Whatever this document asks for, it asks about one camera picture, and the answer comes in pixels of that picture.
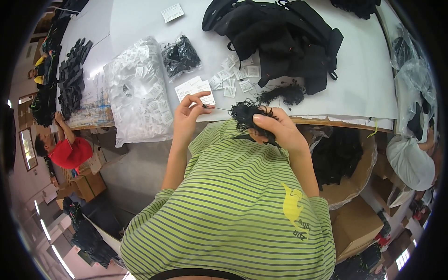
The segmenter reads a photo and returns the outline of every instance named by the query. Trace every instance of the finger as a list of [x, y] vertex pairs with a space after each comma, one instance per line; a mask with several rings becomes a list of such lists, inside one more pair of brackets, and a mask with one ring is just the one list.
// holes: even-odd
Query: finger
[[261, 114], [255, 114], [253, 117], [254, 123], [262, 129], [271, 131], [273, 134], [280, 133], [282, 124], [270, 116], [264, 116]]

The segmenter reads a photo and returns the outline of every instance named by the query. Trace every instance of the man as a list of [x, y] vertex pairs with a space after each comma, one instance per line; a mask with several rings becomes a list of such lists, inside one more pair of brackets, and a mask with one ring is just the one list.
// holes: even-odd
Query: man
[[93, 155], [92, 147], [87, 140], [76, 137], [73, 131], [62, 120], [61, 112], [55, 113], [58, 126], [59, 142], [55, 145], [52, 135], [36, 136], [34, 148], [38, 156], [48, 156], [52, 162], [65, 169], [74, 169]]
[[34, 69], [31, 69], [28, 72], [28, 80], [31, 80], [34, 78], [34, 81], [37, 84], [43, 85], [43, 77], [45, 75], [45, 59], [48, 57], [47, 53], [44, 53], [39, 60], [36, 62], [36, 67]]

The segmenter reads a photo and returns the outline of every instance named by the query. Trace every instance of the black hair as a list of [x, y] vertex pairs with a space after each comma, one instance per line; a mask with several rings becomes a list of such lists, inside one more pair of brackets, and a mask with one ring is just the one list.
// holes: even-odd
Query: black hair
[[34, 149], [36, 150], [37, 156], [40, 157], [48, 156], [48, 152], [45, 149], [45, 144], [40, 139], [40, 134], [36, 135], [36, 139], [34, 140]]

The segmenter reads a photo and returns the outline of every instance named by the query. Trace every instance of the yellow logo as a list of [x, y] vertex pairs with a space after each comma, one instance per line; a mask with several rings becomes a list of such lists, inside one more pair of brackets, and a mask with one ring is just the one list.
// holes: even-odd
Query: yellow logo
[[299, 218], [300, 213], [303, 210], [303, 206], [298, 206], [297, 203], [303, 198], [303, 194], [299, 190], [290, 189], [285, 183], [281, 183], [286, 191], [286, 195], [283, 201], [283, 213], [291, 222], [291, 224], [296, 228], [299, 232], [308, 233], [308, 231], [304, 228], [300, 228], [296, 224], [296, 220]]

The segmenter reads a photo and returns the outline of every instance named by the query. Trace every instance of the plastic bag of black tags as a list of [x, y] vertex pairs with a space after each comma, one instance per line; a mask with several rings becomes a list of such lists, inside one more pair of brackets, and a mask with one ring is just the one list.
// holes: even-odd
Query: plastic bag of black tags
[[169, 82], [173, 82], [183, 73], [201, 69], [202, 63], [198, 53], [185, 35], [181, 34], [175, 43], [162, 44], [161, 47]]

